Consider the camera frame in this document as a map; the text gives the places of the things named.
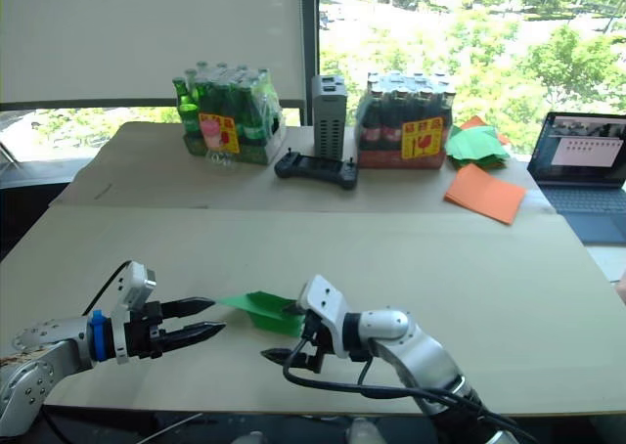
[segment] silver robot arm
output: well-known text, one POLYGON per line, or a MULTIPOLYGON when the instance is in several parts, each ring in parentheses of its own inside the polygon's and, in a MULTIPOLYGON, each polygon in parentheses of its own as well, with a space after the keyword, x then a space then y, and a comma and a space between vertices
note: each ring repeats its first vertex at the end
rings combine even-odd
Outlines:
MULTIPOLYGON (((361 355, 365 351, 391 364, 406 387, 439 389, 482 408, 480 400, 471 388, 450 354, 432 336, 426 334, 413 320, 409 312, 385 309, 354 313, 343 294, 322 276, 315 276, 302 290, 297 307, 307 315, 314 313, 324 329, 317 336, 318 354, 310 359, 298 358, 295 367, 320 372, 324 348, 324 334, 330 335, 331 343, 324 353, 334 353, 340 358, 361 355)), ((267 350, 263 355, 284 364, 289 350, 267 350)), ((464 444, 515 444, 518 441, 507 431, 491 423, 449 407, 414 398, 422 412, 433 422, 440 442, 464 444)))
POLYGON ((202 297, 146 302, 155 274, 129 262, 114 280, 119 300, 109 318, 95 310, 89 316, 50 320, 25 329, 13 340, 15 354, 0 358, 0 437, 28 431, 44 400, 64 377, 115 358, 156 358, 163 352, 210 338, 223 323, 201 322, 167 333, 163 319, 193 315, 213 304, 202 297))

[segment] white blind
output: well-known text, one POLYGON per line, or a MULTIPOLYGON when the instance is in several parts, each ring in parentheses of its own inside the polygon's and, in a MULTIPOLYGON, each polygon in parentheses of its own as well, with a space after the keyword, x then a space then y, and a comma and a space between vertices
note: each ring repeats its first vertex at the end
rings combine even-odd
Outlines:
POLYGON ((172 98, 196 61, 304 99, 300 0, 1 0, 0 101, 172 98))

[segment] yellow label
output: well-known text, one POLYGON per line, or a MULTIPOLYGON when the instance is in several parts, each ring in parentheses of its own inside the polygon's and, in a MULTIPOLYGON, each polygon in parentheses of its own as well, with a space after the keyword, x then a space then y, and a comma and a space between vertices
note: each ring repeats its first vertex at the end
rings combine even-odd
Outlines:
POLYGON ((420 158, 439 154, 441 136, 443 136, 441 117, 404 123, 402 125, 402 158, 420 158))
POLYGON ((239 148, 239 138, 237 136, 237 125, 233 118, 208 113, 200 113, 199 118, 201 128, 203 121, 216 121, 219 124, 221 138, 220 151, 231 154, 238 154, 241 151, 239 148))

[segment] game controller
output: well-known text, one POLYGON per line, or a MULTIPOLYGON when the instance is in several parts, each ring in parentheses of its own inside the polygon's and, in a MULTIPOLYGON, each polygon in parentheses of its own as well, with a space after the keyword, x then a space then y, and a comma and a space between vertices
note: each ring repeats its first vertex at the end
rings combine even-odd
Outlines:
POLYGON ((356 187, 358 167, 350 161, 332 160, 313 157, 289 151, 274 165, 274 171, 280 178, 304 177, 336 183, 344 190, 356 187))

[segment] green paper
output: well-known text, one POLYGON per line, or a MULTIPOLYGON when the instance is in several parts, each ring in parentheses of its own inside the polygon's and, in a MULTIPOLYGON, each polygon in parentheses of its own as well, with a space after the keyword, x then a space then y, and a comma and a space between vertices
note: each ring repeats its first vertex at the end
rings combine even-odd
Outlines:
POLYGON ((300 336, 304 316, 283 312, 285 307, 293 303, 293 299, 285 299, 258 290, 257 292, 219 299, 217 302, 245 310, 259 329, 289 336, 300 336))
POLYGON ((509 157, 496 136, 493 126, 475 126, 453 132, 446 143, 446 153, 457 161, 478 163, 485 158, 504 160, 509 157))

